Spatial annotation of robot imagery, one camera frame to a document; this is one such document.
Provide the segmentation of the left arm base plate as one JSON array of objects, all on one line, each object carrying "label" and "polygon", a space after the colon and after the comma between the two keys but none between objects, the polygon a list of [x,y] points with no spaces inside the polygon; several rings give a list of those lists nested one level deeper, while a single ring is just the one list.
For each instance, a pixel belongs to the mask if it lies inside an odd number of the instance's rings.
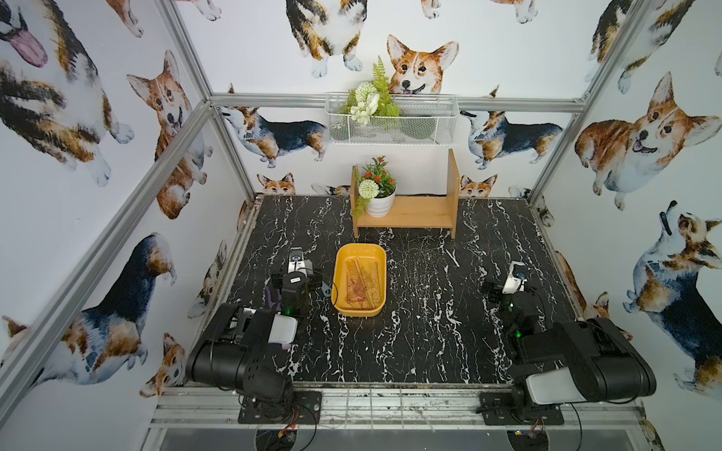
[{"label": "left arm base plate", "polygon": [[259,399],[243,400],[239,424],[278,424],[316,426],[321,418],[323,393],[295,390],[283,396],[278,403]]}]

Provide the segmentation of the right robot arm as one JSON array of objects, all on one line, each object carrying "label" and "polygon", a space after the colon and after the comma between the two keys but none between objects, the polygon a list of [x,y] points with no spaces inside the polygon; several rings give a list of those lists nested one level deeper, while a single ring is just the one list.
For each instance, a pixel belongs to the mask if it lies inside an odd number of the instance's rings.
[{"label": "right robot arm", "polygon": [[518,292],[492,282],[482,291],[499,305],[504,348],[521,372],[507,392],[480,394],[486,424],[563,425],[562,405],[631,403],[657,391],[650,365],[610,319],[559,321],[543,331]]}]

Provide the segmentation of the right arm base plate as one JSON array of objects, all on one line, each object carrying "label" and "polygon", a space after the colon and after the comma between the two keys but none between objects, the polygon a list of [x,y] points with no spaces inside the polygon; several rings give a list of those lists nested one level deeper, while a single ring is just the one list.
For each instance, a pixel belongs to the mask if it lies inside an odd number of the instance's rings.
[{"label": "right arm base plate", "polygon": [[508,393],[480,392],[478,401],[476,413],[483,417],[487,426],[558,426],[565,423],[557,405],[535,404],[519,390]]}]

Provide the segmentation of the clear plastic ruler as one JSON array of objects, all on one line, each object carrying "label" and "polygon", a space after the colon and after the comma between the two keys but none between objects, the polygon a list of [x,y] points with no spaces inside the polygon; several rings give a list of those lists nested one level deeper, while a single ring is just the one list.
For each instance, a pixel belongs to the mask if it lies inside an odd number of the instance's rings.
[{"label": "clear plastic ruler", "polygon": [[348,300],[353,307],[372,310],[379,294],[377,262],[355,258],[353,265],[355,271],[351,275]]}]

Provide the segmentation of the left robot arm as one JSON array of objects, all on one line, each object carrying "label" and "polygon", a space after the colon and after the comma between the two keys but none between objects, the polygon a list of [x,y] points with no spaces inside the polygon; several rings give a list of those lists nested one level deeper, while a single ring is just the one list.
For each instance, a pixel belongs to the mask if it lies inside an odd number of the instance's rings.
[{"label": "left robot arm", "polygon": [[273,277],[264,292],[266,307],[221,304],[189,354],[188,380],[239,394],[241,424],[317,425],[321,393],[295,390],[268,352],[293,344],[297,316],[308,309],[311,291],[322,285],[321,274],[296,270]]}]

